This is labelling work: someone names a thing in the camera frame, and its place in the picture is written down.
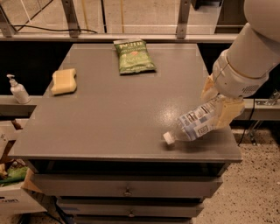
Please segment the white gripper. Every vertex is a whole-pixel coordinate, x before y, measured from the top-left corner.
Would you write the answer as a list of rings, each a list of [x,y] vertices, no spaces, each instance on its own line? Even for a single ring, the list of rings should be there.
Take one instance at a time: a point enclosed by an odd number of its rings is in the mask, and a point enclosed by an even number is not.
[[[269,78],[268,73],[260,78],[241,75],[230,65],[227,53],[228,50],[224,50],[214,62],[212,75],[206,78],[200,96],[203,102],[208,102],[218,92],[225,95],[217,101],[216,129],[225,128],[237,116],[241,115],[245,109],[245,102],[242,97],[253,95]]]

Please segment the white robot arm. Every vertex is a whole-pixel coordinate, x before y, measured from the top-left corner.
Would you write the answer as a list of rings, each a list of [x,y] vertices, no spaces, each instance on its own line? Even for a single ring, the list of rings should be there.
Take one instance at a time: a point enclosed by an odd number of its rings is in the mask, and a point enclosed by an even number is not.
[[[213,63],[201,93],[214,103],[212,130],[228,126],[280,64],[280,0],[244,0],[244,25],[233,44]]]

